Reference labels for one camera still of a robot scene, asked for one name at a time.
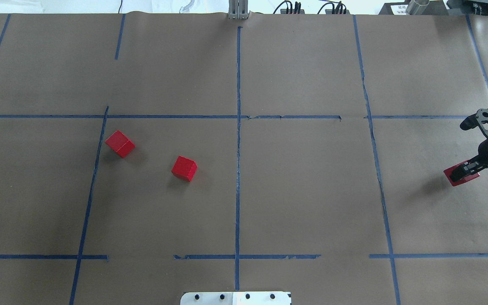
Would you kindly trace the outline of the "white central pedestal column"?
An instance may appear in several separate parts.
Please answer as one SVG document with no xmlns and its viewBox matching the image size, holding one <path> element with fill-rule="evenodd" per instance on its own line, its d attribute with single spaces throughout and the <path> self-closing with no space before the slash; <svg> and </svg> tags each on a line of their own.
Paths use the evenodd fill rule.
<svg viewBox="0 0 488 305">
<path fill-rule="evenodd" d="M 180 305 L 292 305 L 292 296 L 285 291 L 190 292 Z"/>
</svg>

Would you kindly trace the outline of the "red block picked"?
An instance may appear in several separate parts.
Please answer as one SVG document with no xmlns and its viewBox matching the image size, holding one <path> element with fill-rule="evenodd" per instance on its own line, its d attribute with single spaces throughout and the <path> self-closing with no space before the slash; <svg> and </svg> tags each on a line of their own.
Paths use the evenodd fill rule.
<svg viewBox="0 0 488 305">
<path fill-rule="evenodd" d="M 451 186 L 459 186 L 480 177 L 478 172 L 471 172 L 471 170 L 466 169 L 468 165 L 469 160 L 466 160 L 443 171 Z"/>
</svg>

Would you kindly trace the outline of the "red block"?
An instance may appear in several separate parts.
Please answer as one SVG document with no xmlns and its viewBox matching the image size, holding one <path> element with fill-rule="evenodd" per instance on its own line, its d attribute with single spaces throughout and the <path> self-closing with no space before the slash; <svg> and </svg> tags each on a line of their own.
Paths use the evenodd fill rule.
<svg viewBox="0 0 488 305">
<path fill-rule="evenodd" d="M 126 158 L 135 148 L 135 144 L 122 131 L 116 130 L 104 143 L 108 145 L 120 158 Z"/>
<path fill-rule="evenodd" d="M 171 173 L 176 178 L 191 182 L 194 179 L 197 170 L 198 166 L 194 160 L 178 156 L 171 169 Z"/>
</svg>

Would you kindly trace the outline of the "aluminium frame post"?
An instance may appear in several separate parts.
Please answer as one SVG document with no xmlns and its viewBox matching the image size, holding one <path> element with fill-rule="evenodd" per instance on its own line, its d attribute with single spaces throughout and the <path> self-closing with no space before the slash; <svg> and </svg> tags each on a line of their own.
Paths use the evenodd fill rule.
<svg viewBox="0 0 488 305">
<path fill-rule="evenodd" d="M 248 0 L 229 0 L 228 19 L 248 19 L 250 15 L 248 4 Z"/>
</svg>

